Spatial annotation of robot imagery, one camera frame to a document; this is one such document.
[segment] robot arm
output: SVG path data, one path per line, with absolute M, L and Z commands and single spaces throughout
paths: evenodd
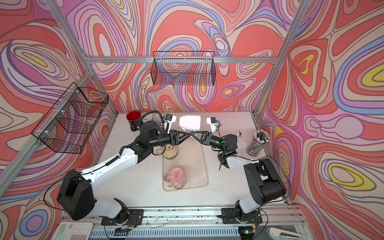
M 119 199 L 102 199 L 94 196 L 93 192 L 104 182 L 127 167 L 140 163 L 153 153 L 153 147 L 170 144 L 181 144 L 190 136 L 201 144 L 208 145 L 222 151 L 219 155 L 220 165 L 244 172 L 247 177 L 250 193 L 236 202 L 236 218 L 240 222 L 247 221 L 254 211 L 286 193 L 284 184 L 278 176 L 274 166 L 268 159 L 250 161 L 237 156 L 237 137 L 228 134 L 223 138 L 214 136 L 208 131 L 193 131 L 191 133 L 169 130 L 174 122 L 174 116 L 167 114 L 164 123 L 164 133 L 158 133 L 157 124 L 154 121 L 145 122 L 140 126 L 140 135 L 129 145 L 123 146 L 120 152 L 91 168 L 69 171 L 63 180 L 57 196 L 58 203 L 65 209 L 73 220 L 82 219 L 85 216 L 102 216 L 121 225 L 128 219 L 129 211 Z M 262 180 L 260 175 L 268 176 Z
M 210 119 L 207 119 L 207 123 L 209 123 L 213 129 L 212 125 L 216 122 L 216 119 L 213 119 L 212 121 L 210 121 Z M 198 133 L 201 134 L 200 139 L 195 136 Z M 286 194 L 285 185 L 268 158 L 252 161 L 238 156 L 236 152 L 237 137 L 235 135 L 228 134 L 223 138 L 220 138 L 214 136 L 212 132 L 194 131 L 191 132 L 191 136 L 197 139 L 201 144 L 222 151 L 218 155 L 220 166 L 223 165 L 227 168 L 245 173 L 250 193 L 235 204 L 236 219 L 239 222 L 247 222 L 254 214 L 255 210 L 269 201 L 275 200 Z M 268 178 L 262 180 L 262 175 L 267 176 Z
M 179 145 L 190 136 L 189 133 L 169 129 L 159 134 L 156 128 L 154 121 L 148 121 L 140 126 L 140 135 L 135 141 L 123 146 L 117 155 L 81 172 L 73 169 L 66 173 L 57 201 L 73 220 L 85 216 L 108 217 L 116 224 L 127 220 L 127 207 L 119 199 L 102 199 L 94 196 L 93 192 L 112 176 L 144 160 L 153 153 L 153 147 Z

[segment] psychedelic wall pattern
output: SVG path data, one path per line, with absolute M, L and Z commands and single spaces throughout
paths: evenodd
M 258 111 L 317 240 L 384 238 L 383 33 L 383 1 L 313 1 Z
M 59 4 L 91 56 L 203 50 L 212 50 L 216 56 L 276 56 L 297 5 L 287 0 Z M 271 65 L 217 64 L 214 87 L 152 86 L 151 64 L 100 63 L 93 68 L 118 111 L 249 111 Z
M 272 64 L 229 64 L 227 76 L 216 73 L 214 86 L 153 85 L 151 64 L 95 63 L 119 112 L 252 111 Z
M 276 56 L 298 3 L 75 0 L 59 4 L 90 56 L 151 56 L 152 51 L 178 49 L 210 49 L 216 56 L 252 56 L 270 49 L 270 56 Z
M 41 1 L 0 3 L 0 171 L 14 158 L 57 98 L 84 69 Z M 48 239 L 61 212 L 47 207 L 44 190 L 68 170 L 94 163 L 112 123 L 105 109 L 81 155 L 42 145 L 0 198 L 0 239 Z M 50 189 L 48 201 L 57 195 Z

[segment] enclosure wall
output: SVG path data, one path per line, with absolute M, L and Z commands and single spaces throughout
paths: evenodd
M 151 56 L 212 50 L 215 56 L 277 56 L 298 3 L 282 1 L 64 1 L 88 56 Z M 93 68 L 116 110 L 252 111 L 271 64 L 217 64 L 215 86 L 153 86 L 151 64 Z
M 84 74 L 43 1 L 16 2 L 0 3 L 0 174 L 57 98 Z M 93 165 L 112 115 L 105 109 L 81 155 L 54 153 L 45 145 L 38 148 L 0 198 L 1 240 L 51 236 L 61 211 L 44 204 L 45 189 L 70 169 Z M 47 194 L 56 206 L 58 186 Z
M 315 0 L 258 118 L 314 239 L 384 238 L 384 3 Z

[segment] white mug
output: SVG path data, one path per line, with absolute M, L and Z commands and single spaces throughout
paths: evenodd
M 142 121 L 143 121 L 143 123 L 145 123 L 145 122 L 148 122 L 148 121 L 151 121 L 151 120 L 153 120 L 152 113 L 150 113 L 147 116 L 145 116 Z
M 179 126 L 185 132 L 189 131 L 199 131 L 200 130 L 200 115 L 184 115 L 179 118 Z
M 161 123 L 162 123 L 162 121 L 161 121 L 160 116 L 159 116 L 158 114 L 156 114 L 156 115 L 153 117 L 153 120 L 156 122 L 157 127 L 158 127 L 159 129 L 161 129 Z

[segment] white table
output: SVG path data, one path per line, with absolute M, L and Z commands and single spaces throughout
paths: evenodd
M 252 116 L 249 112 L 208 112 L 208 113 L 172 113 L 177 120 L 172 129 L 180 130 L 179 117 L 192 114 L 201 115 L 200 131 L 210 131 L 206 118 L 216 117 L 222 124 L 222 136 L 235 134 L 240 129 L 242 137 L 238 138 L 237 152 L 249 159 L 265 156 L 262 150 L 257 157 L 251 157 L 246 152 L 252 136 L 256 131 Z M 119 114 L 111 130 L 110 136 L 101 155 L 104 161 L 116 155 L 121 146 L 133 142 L 139 131 L 132 132 L 126 120 L 126 114 Z M 169 206 L 214 206 L 234 205 L 249 193 L 244 173 L 228 169 L 224 166 L 219 171 L 220 162 L 217 152 L 209 146 L 203 146 L 209 183 L 205 187 L 166 192 L 162 188 L 162 156 L 150 155 L 145 160 L 129 167 L 109 179 L 99 187 L 95 195 L 107 198 L 119 198 L 129 207 L 169 207 Z

